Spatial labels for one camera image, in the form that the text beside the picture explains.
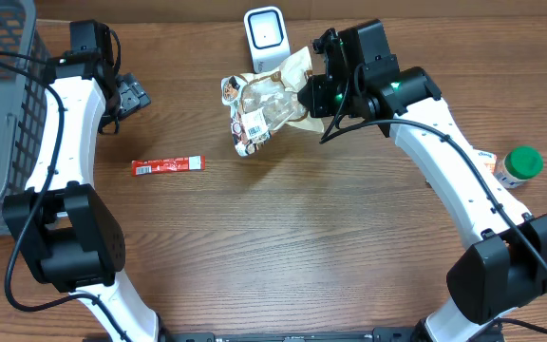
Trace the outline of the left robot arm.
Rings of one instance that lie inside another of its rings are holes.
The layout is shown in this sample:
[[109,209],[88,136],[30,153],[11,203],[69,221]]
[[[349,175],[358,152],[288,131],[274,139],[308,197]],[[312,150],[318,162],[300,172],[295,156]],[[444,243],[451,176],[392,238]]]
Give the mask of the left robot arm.
[[[70,49],[46,60],[37,79],[47,95],[38,160],[25,191],[4,199],[3,218],[15,240],[4,292],[23,312],[78,300],[110,341],[167,341],[160,316],[124,269],[123,230],[98,196],[93,176],[98,134],[151,101],[132,74],[120,74],[114,30],[84,20],[70,23],[69,31]],[[38,282],[53,285],[62,297],[33,306],[15,299],[11,279],[19,257]]]

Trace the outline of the beige dog bone treat bag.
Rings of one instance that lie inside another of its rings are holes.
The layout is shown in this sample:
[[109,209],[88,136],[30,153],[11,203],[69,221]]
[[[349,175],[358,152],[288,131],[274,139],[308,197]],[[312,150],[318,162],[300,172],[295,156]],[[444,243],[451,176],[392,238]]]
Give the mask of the beige dog bone treat bag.
[[303,47],[271,71],[221,80],[221,101],[230,108],[230,130],[239,156],[253,155],[286,125],[325,131],[322,121],[298,101],[299,90],[311,76],[311,53]]

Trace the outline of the red snack stick packet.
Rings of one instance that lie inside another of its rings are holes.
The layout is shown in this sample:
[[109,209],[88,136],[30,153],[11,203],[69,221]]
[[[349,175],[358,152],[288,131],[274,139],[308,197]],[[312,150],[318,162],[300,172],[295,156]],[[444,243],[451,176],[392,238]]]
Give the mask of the red snack stick packet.
[[202,171],[206,167],[204,156],[132,161],[132,176]]

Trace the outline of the small green lidded jar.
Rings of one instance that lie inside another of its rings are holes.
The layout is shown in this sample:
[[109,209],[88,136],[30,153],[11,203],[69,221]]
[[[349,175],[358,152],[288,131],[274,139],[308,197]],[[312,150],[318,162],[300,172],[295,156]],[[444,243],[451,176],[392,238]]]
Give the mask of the small green lidded jar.
[[517,188],[539,175],[543,166],[540,153],[534,147],[523,145],[496,163],[494,177],[504,188]]

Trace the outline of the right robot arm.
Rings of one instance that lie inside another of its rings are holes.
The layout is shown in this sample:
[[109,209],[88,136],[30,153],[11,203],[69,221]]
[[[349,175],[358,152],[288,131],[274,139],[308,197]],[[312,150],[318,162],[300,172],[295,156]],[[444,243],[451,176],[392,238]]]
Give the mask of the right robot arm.
[[330,28],[312,43],[325,70],[298,98],[330,118],[323,141],[378,126],[417,165],[464,248],[448,271],[449,299],[400,336],[407,341],[500,341],[511,312],[547,294],[547,214],[534,216],[480,163],[442,92],[420,67],[400,69],[383,24]]

